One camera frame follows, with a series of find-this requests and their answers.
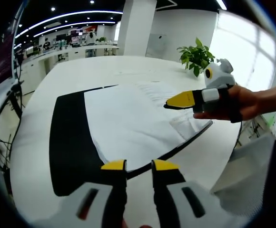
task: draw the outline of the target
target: person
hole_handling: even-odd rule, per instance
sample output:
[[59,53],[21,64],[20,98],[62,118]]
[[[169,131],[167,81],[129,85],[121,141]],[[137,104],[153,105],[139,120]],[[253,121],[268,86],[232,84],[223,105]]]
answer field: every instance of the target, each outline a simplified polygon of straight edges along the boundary
[[[240,86],[228,90],[231,98],[238,100],[243,120],[257,115],[276,111],[276,87],[259,92],[252,92]],[[229,120],[228,107],[213,112],[194,114],[196,119]],[[276,227],[276,141],[273,147],[266,178],[263,205],[259,213],[245,227]]]
[[50,49],[50,42],[48,41],[48,38],[45,39],[45,43],[43,45],[43,49],[45,51],[49,50]]
[[[96,39],[97,39],[97,37],[96,37],[95,33],[93,31],[89,32],[89,34],[87,35],[87,38],[86,38],[87,46],[95,45]],[[88,57],[94,57],[94,56],[96,56],[95,50],[94,49],[88,50]]]

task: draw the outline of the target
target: black strap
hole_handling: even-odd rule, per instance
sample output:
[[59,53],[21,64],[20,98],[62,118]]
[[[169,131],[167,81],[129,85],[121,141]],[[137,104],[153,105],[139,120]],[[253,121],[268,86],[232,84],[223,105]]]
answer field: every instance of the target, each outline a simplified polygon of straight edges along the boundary
[[229,96],[228,88],[219,89],[218,92],[221,95],[222,101],[225,106],[228,107],[229,110],[229,119],[231,123],[238,123],[243,120],[243,116],[239,111],[239,101],[236,99],[231,99]]

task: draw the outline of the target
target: led strip light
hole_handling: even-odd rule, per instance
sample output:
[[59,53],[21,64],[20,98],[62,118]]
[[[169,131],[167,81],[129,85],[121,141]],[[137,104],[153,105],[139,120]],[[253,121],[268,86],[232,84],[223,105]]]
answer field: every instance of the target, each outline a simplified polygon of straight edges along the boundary
[[56,17],[53,17],[53,18],[49,18],[47,20],[44,20],[44,21],[41,21],[31,27],[29,27],[28,29],[22,31],[20,34],[18,34],[15,38],[18,38],[20,37],[21,35],[23,35],[24,33],[28,32],[29,30],[39,26],[39,25],[42,25],[48,21],[51,21],[51,20],[55,20],[55,19],[58,19],[58,18],[62,18],[62,17],[67,17],[67,16],[71,16],[71,15],[77,15],[77,14],[84,14],[84,13],[115,13],[115,14],[123,14],[123,12],[118,12],[118,11],[105,11],[105,10],[90,10],[90,11],[80,11],[80,12],[73,12],[73,13],[67,13],[67,14],[62,14],[62,15],[59,15],[59,16],[56,16]]

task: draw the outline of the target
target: white pillar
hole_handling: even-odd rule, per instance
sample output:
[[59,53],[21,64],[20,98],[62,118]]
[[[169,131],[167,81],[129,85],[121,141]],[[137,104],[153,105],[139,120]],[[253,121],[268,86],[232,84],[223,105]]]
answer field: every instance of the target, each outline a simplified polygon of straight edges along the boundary
[[118,39],[120,55],[146,55],[156,3],[156,0],[126,0]]

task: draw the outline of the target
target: human hand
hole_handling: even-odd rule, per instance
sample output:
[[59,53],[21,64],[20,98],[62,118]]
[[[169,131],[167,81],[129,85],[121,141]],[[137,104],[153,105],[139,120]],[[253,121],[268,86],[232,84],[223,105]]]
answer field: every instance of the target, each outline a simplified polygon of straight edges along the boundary
[[[239,85],[234,85],[232,88],[228,89],[228,92],[231,99],[236,99],[239,102],[239,110],[242,114],[243,120],[253,119],[259,115],[257,93],[254,93]],[[196,113],[194,114],[194,118],[229,120],[228,114],[228,107],[223,107],[213,112]]]

